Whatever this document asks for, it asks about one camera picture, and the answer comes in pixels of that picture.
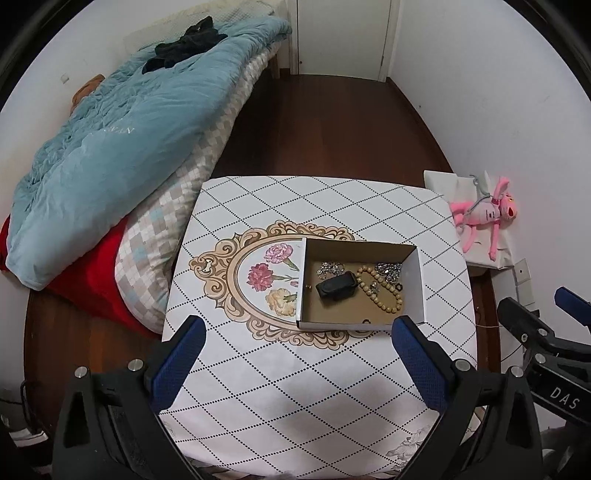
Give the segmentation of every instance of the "white door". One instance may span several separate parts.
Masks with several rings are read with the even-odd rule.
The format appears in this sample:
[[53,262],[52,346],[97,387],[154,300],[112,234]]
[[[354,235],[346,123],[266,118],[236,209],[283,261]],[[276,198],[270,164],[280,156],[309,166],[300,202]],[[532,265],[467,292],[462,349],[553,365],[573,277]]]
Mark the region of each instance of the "white door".
[[377,80],[391,0],[297,0],[300,74]]

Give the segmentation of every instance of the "brown pillow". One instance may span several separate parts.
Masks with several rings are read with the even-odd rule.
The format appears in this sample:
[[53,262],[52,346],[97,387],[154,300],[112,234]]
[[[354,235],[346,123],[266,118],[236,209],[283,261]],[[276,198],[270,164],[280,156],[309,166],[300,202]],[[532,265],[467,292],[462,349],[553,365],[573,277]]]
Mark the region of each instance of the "brown pillow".
[[88,80],[88,82],[86,82],[82,88],[80,88],[80,90],[74,94],[72,97],[72,108],[70,108],[70,115],[74,111],[74,108],[76,108],[76,105],[78,105],[85,96],[88,96],[94,92],[104,79],[104,75],[98,74],[96,77]]

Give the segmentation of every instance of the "pink panther plush toy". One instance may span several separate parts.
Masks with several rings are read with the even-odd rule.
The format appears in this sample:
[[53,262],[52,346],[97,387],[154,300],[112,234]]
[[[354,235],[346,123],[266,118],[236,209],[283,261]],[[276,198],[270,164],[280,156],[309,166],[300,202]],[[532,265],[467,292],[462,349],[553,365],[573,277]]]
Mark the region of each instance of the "pink panther plush toy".
[[507,193],[509,179],[501,177],[492,197],[484,197],[475,203],[451,202],[449,204],[456,227],[467,225],[471,228],[470,237],[462,247],[464,253],[470,250],[476,238],[476,227],[492,223],[491,248],[488,256],[496,260],[496,244],[499,239],[501,220],[511,221],[517,215],[513,197]]

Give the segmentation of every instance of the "plush toy head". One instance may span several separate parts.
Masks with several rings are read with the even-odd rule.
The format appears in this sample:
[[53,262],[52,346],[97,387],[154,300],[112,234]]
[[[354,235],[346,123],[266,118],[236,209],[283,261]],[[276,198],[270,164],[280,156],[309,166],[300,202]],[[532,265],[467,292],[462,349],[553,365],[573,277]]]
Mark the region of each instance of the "plush toy head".
[[499,201],[499,208],[501,210],[501,216],[505,220],[513,220],[517,216],[517,207],[515,200],[508,193],[505,193]]

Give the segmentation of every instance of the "metal screw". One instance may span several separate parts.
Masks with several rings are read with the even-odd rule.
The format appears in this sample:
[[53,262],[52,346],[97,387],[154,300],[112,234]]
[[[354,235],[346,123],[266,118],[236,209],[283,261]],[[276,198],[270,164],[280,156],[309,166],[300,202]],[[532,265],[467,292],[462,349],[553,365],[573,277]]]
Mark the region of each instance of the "metal screw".
[[137,372],[138,370],[142,370],[144,367],[144,362],[139,358],[136,358],[127,364],[127,368],[132,372]]
[[78,367],[78,368],[76,368],[76,370],[74,370],[74,376],[76,378],[85,377],[87,373],[88,373],[88,369],[86,367]]
[[511,373],[514,377],[523,377],[523,370],[521,369],[521,367],[518,367],[517,365],[513,365],[511,367]]
[[460,372],[467,372],[468,370],[470,370],[470,367],[471,367],[471,365],[468,360],[464,360],[463,358],[456,360],[456,368]]

